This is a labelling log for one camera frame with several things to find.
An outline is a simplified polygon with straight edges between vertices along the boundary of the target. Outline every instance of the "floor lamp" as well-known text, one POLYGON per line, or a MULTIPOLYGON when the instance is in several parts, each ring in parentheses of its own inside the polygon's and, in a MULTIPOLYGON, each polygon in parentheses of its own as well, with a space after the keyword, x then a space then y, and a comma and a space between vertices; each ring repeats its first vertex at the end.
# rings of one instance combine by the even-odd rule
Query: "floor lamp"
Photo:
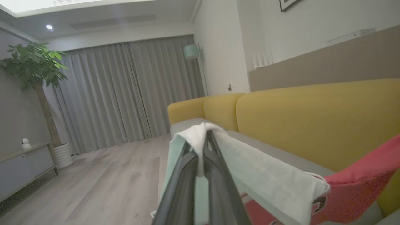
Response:
MULTIPOLYGON (((188 45, 186 47, 183 48, 183 52, 185 54, 185 59, 186 60, 193 60, 196 58, 200 58, 200 45, 197 46, 195 44, 192 45, 188 45)), ((204 70, 204 66, 203 66, 203 62, 200 62, 200 59, 198 60, 199 65, 201 65, 200 67, 203 69, 203 81, 205 84, 205 94, 206 96, 209 95, 208 92, 208 84, 207 84, 207 76, 206 76, 206 71, 204 70)))

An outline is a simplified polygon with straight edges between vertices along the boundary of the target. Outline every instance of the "white wall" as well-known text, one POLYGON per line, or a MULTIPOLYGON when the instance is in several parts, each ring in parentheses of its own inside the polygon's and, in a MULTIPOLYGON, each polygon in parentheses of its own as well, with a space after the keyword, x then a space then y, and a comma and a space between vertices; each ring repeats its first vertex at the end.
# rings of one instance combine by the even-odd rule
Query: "white wall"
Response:
POLYGON ((286 12, 278 0, 260 0, 266 47, 274 62, 326 47, 359 29, 400 24, 399 0, 300 0, 286 12))
POLYGON ((247 71, 254 70, 253 55, 265 53, 260 0, 237 0, 247 71))
POLYGON ((49 49, 67 51, 136 40, 194 34, 193 26, 184 22, 149 22, 123 28, 107 28, 93 32, 47 40, 49 49))
POLYGON ((201 62, 210 95, 249 92, 235 0, 204 0, 194 22, 194 41, 202 50, 201 62))

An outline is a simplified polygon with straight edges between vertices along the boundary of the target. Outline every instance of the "air vent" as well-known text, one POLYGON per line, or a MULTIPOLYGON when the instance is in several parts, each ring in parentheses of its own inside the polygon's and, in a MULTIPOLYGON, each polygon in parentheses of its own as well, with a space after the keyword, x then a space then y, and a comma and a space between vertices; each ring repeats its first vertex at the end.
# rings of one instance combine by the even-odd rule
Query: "air vent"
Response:
POLYGON ((130 23, 138 23, 145 21, 152 21, 156 19, 156 15, 144 15, 144 16, 131 16, 131 17, 121 17, 109 20, 97 20, 83 23, 68 24, 74 30, 90 29, 102 26, 114 26, 130 23))
POLYGON ((97 2, 97 1, 104 1, 104 0, 53 0, 55 5, 69 5, 69 4, 97 2))

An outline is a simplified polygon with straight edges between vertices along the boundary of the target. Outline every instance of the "red cloth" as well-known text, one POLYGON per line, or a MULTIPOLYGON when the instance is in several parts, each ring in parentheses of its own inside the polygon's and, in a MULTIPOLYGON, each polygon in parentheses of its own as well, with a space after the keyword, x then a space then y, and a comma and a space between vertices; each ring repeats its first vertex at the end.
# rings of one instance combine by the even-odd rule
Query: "red cloth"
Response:
MULTIPOLYGON (((378 147, 355 164, 325 177, 331 192, 314 202, 311 225, 325 221, 355 221, 376 201, 400 168, 400 135, 378 147)), ((273 225, 275 219, 254 200, 246 203, 253 225, 273 225)))

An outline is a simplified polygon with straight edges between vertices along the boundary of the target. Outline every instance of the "tree trunk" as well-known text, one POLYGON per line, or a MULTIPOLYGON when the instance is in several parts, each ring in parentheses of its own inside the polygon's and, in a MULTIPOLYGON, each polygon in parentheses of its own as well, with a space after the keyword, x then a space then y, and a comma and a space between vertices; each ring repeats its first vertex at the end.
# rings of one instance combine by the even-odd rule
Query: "tree trunk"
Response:
POLYGON ((46 119, 47 127, 50 132, 50 138, 51 138, 53 147, 54 148, 59 147, 62 144, 61 144, 60 136, 58 135, 56 124, 54 123, 53 115, 51 114, 51 111, 50 111, 49 103, 48 103, 46 95, 44 94, 44 91, 43 91, 43 82, 37 82, 33 88, 35 89, 36 93, 38 94, 40 105, 42 106, 42 110, 44 113, 44 117, 46 119))

